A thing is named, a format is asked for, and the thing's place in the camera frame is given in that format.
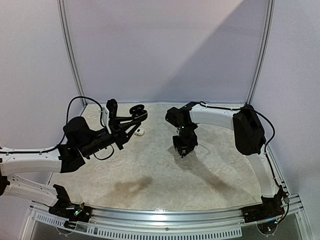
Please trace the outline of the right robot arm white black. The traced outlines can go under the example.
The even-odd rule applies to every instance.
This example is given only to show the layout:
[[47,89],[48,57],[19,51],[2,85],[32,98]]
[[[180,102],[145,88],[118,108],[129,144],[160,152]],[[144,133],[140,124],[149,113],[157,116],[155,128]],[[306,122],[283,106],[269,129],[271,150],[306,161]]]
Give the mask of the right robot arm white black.
[[172,138],[173,146],[182,158],[198,145],[195,130],[199,124],[232,130],[236,149],[247,157],[260,185],[262,204],[258,213],[262,218],[269,218],[282,205],[286,195],[267,153],[269,141],[259,119],[261,116],[249,104],[229,108],[192,101],[181,108],[167,110],[165,120],[177,129],[177,135]]

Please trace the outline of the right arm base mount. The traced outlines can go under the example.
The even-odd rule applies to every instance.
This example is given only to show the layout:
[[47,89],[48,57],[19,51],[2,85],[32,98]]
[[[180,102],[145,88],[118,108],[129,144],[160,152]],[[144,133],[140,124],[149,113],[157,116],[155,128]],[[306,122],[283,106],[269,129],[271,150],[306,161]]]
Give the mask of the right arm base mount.
[[242,207],[244,222],[256,222],[260,233],[273,234],[286,218],[290,209],[290,199],[282,186],[273,197],[261,197],[262,203]]

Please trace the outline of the black earbud charging case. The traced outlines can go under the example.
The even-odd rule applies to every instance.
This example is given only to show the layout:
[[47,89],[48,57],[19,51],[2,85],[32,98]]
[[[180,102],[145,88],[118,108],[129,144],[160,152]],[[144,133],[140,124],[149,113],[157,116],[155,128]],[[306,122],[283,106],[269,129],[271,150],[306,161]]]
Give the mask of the black earbud charging case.
[[131,117],[135,121],[143,122],[148,117],[148,112],[145,110],[145,106],[143,104],[138,104],[129,109],[129,113]]

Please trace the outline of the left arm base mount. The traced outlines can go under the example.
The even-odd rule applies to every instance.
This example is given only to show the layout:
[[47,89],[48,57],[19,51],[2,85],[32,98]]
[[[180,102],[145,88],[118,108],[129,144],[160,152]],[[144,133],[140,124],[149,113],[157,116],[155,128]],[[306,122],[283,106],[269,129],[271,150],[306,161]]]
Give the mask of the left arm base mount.
[[53,188],[57,193],[57,202],[49,207],[48,212],[52,215],[66,218],[68,222],[88,223],[93,212],[93,208],[85,203],[72,203],[70,197],[63,186],[54,184]]

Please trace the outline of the white earbud charging case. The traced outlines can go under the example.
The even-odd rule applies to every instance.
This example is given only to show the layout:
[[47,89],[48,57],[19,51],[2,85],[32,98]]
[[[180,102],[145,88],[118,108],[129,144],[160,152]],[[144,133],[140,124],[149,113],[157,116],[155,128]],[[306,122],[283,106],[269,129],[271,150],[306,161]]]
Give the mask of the white earbud charging case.
[[145,130],[142,129],[142,128],[138,128],[138,129],[134,132],[134,134],[135,134],[136,136],[141,137],[141,136],[143,136],[143,135],[145,134]]

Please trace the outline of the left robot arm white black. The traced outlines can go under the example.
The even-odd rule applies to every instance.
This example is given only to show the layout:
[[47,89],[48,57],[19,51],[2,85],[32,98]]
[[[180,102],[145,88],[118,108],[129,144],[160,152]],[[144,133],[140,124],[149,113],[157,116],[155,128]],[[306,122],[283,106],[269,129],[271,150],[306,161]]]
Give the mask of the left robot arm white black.
[[18,174],[75,172],[86,163],[85,159],[112,144],[122,150],[146,119],[146,114],[115,117],[109,127],[92,130],[84,117],[77,116],[63,127],[67,142],[58,144],[53,150],[14,151],[3,148],[0,152],[0,194],[54,207],[63,217],[70,217],[75,211],[74,205],[63,186],[44,185]]

